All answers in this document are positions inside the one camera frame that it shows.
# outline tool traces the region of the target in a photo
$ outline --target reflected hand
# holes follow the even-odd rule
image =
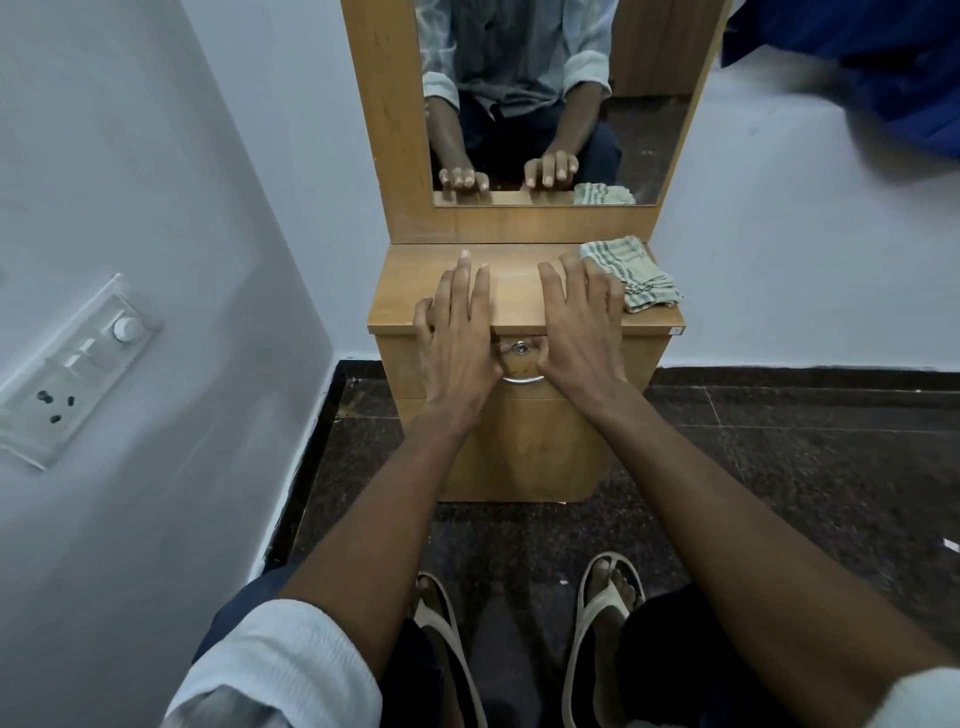
[[[469,167],[454,167],[440,170],[437,176],[444,186],[444,192],[489,192],[490,178],[483,172],[476,172]]]
[[[503,369],[491,346],[490,268],[477,271],[470,296],[470,255],[440,278],[437,294],[414,309],[426,406],[440,407],[451,426],[476,425]]]
[[[623,283],[593,258],[561,257],[560,276],[540,264],[546,336],[534,338],[537,367],[574,406],[589,416],[607,406],[627,382],[623,365]]]
[[[580,161],[567,152],[550,152],[523,165],[524,184],[529,189],[569,189],[580,169]]]

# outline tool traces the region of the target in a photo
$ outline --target right hand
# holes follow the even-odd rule
[[[437,176],[444,186],[444,192],[489,192],[490,178],[483,172],[475,172],[469,167],[442,169]]]
[[[560,275],[541,263],[546,336],[534,337],[537,366],[574,406],[585,414],[606,407],[627,382],[623,365],[623,283],[593,258],[561,256]]]

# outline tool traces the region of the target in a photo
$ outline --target toe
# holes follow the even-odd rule
[[[587,601],[600,594],[610,583],[610,562],[600,559],[590,570],[590,579],[587,583]]]

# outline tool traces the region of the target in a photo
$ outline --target reflected towel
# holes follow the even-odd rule
[[[633,235],[584,243],[580,246],[580,257],[587,256],[623,281],[624,308],[628,313],[637,313],[657,303],[676,305],[683,298],[673,278],[657,267],[643,243]]]
[[[636,205],[630,190],[619,184],[581,182],[573,187],[574,205]]]

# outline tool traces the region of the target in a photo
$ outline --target knee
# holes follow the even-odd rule
[[[598,121],[580,154],[579,182],[616,184],[623,153],[610,124]]]

